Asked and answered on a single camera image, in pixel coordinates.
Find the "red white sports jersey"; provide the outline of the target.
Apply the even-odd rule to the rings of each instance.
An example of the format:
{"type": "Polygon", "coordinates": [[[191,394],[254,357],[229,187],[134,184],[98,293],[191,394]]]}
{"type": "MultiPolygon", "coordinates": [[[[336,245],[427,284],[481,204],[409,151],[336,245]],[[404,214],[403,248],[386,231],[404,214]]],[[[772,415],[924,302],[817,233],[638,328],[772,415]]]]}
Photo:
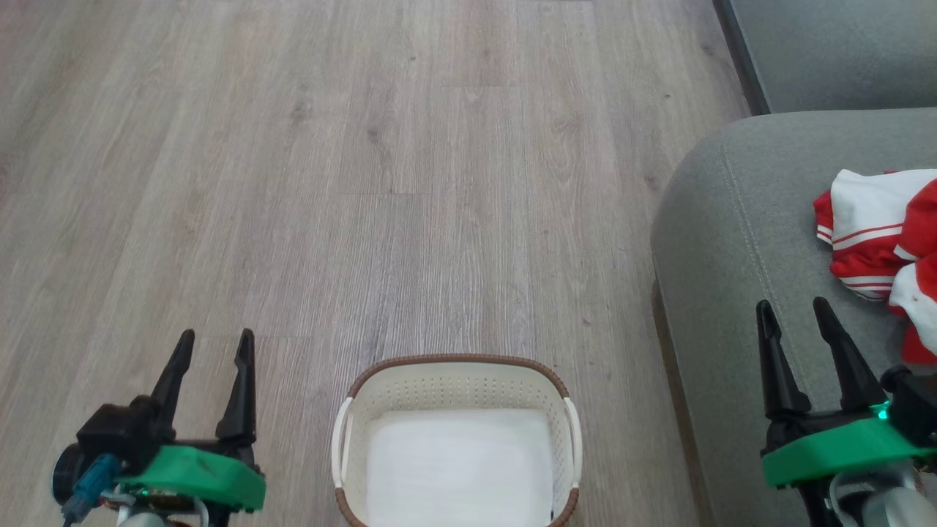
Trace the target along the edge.
{"type": "Polygon", "coordinates": [[[816,236],[831,247],[830,271],[857,296],[883,302],[901,267],[895,253],[908,203],[937,169],[890,171],[860,176],[840,171],[829,190],[814,201],[816,236]]]}

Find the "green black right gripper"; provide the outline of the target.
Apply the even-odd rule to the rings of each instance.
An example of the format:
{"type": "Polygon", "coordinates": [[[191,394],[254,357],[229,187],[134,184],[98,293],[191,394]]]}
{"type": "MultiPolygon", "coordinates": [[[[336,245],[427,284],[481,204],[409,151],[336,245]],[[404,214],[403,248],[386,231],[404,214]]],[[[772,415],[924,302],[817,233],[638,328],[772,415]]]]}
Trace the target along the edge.
{"type": "Polygon", "coordinates": [[[813,300],[817,326],[833,357],[841,411],[809,414],[784,354],[782,327],[769,300],[755,308],[764,416],[761,468],[767,486],[799,487],[901,460],[930,460],[937,446],[911,443],[889,417],[888,397],[826,298],[813,300]]]}

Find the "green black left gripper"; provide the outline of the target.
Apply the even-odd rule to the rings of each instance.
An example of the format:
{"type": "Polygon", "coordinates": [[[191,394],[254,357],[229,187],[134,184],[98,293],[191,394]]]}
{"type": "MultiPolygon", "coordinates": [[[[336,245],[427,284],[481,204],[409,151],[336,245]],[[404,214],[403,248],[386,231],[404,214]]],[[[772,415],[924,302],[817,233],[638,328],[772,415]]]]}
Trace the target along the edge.
{"type": "Polygon", "coordinates": [[[157,495],[177,495],[211,513],[254,513],[266,501],[266,478],[255,464],[255,336],[244,328],[234,357],[236,374],[225,411],[210,440],[178,440],[173,428],[184,375],[190,369],[195,332],[179,337],[151,393],[154,430],[160,450],[139,474],[123,474],[117,483],[124,493],[155,509],[157,495]]]}

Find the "white basket brown rim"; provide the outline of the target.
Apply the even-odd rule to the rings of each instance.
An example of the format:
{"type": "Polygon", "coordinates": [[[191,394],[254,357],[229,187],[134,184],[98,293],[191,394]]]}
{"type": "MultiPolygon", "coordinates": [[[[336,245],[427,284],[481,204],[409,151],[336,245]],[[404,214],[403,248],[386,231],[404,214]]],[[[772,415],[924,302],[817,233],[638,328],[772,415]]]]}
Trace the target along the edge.
{"type": "Polygon", "coordinates": [[[571,394],[550,368],[528,358],[439,354],[392,358],[362,373],[335,417],[331,471],[348,527],[364,522],[366,450],[371,428],[392,411],[526,409],[548,417],[553,460],[553,518],[568,527],[583,471],[581,420],[571,394]]]}

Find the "white cloth basket liner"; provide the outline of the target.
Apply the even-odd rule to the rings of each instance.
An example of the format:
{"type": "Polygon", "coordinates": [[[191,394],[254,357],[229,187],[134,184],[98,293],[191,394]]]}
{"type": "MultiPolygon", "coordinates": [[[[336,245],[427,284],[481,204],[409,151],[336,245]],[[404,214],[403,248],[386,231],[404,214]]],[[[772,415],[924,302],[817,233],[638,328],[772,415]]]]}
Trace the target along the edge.
{"type": "Polygon", "coordinates": [[[392,411],[371,428],[369,527],[548,527],[548,417],[526,409],[392,411]]]}

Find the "grey sofa seat cushion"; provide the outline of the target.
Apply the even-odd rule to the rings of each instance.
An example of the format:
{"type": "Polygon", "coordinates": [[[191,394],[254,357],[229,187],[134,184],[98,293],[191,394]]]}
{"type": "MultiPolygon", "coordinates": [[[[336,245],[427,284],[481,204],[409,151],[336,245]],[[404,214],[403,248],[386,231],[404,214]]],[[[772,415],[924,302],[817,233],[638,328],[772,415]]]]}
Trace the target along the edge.
{"type": "Polygon", "coordinates": [[[813,409],[840,387],[813,300],[829,300],[876,375],[900,362],[904,325],[829,272],[813,201],[843,169],[937,169],[937,107],[747,118],[679,165],[654,221],[652,257],[709,506],[720,527],[809,527],[795,490],[764,481],[755,307],[772,304],[813,409]]]}

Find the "brown sofa base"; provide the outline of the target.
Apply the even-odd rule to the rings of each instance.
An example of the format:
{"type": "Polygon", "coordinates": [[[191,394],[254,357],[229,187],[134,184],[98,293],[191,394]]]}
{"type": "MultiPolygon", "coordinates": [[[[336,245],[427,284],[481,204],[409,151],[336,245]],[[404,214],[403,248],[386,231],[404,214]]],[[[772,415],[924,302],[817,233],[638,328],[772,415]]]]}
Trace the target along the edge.
{"type": "Polygon", "coordinates": [[[705,474],[703,474],[700,463],[692,420],[690,420],[688,404],[682,386],[682,377],[673,350],[673,341],[665,306],[663,306],[662,297],[660,296],[659,283],[652,284],[652,309],[660,345],[660,356],[662,356],[668,389],[671,394],[673,410],[675,411],[677,430],[679,431],[680,444],[682,445],[683,457],[688,471],[688,481],[693,495],[698,524],[700,527],[717,527],[709,494],[707,494],[705,474]]]}

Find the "grey sofa section dark edge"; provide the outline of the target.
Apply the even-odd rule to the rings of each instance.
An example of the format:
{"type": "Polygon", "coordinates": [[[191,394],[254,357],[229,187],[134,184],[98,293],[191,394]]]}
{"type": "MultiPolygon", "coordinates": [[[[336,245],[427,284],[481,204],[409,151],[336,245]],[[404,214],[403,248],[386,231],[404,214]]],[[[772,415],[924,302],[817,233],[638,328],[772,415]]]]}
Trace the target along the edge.
{"type": "Polygon", "coordinates": [[[937,0],[712,0],[756,116],[937,106],[937,0]]]}

